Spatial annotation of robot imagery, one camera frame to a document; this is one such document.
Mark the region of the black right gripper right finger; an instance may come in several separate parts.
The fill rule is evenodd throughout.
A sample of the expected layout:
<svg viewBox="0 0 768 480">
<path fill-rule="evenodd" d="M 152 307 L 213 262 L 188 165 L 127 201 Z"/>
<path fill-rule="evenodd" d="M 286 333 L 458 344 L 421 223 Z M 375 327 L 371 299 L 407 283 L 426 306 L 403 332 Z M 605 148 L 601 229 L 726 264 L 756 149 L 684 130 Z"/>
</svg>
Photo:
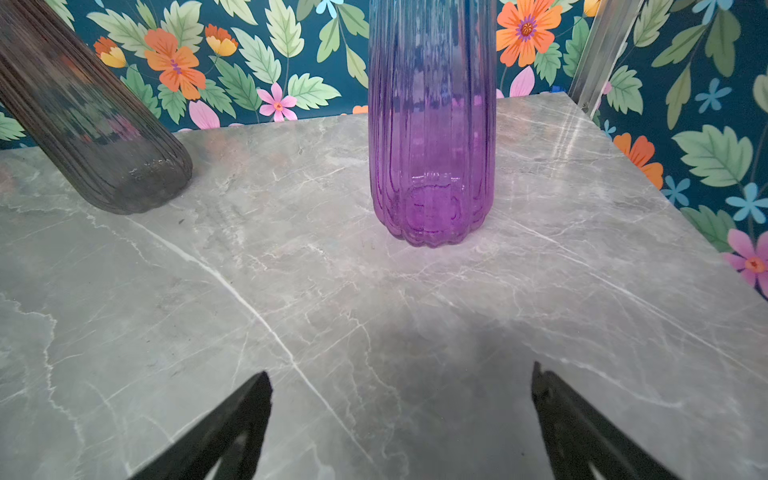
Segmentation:
<svg viewBox="0 0 768 480">
<path fill-rule="evenodd" d="M 531 395 L 556 479 L 675 479 L 552 371 L 533 365 Z"/>
</svg>

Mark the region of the smoky brown ribbed glass vase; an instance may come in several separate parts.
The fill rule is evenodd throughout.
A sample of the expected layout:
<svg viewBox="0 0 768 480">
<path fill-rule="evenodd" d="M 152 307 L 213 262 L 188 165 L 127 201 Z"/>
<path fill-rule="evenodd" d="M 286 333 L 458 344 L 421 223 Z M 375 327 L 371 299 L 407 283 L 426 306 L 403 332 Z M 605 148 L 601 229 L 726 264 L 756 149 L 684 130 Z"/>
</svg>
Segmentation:
<svg viewBox="0 0 768 480">
<path fill-rule="evenodd" d="M 1 4 L 1 103 L 102 210 L 146 212 L 192 178 L 184 146 L 44 1 Z"/>
</svg>

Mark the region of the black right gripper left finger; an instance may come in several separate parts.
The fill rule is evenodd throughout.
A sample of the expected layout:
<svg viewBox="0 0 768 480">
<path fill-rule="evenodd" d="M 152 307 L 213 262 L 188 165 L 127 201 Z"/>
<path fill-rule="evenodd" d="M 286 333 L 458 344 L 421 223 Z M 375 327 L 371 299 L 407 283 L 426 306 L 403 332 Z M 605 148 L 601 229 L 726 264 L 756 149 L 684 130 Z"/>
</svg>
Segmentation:
<svg viewBox="0 0 768 480">
<path fill-rule="evenodd" d="M 268 373 L 253 375 L 133 478 L 254 478 L 272 411 L 272 394 Z"/>
</svg>

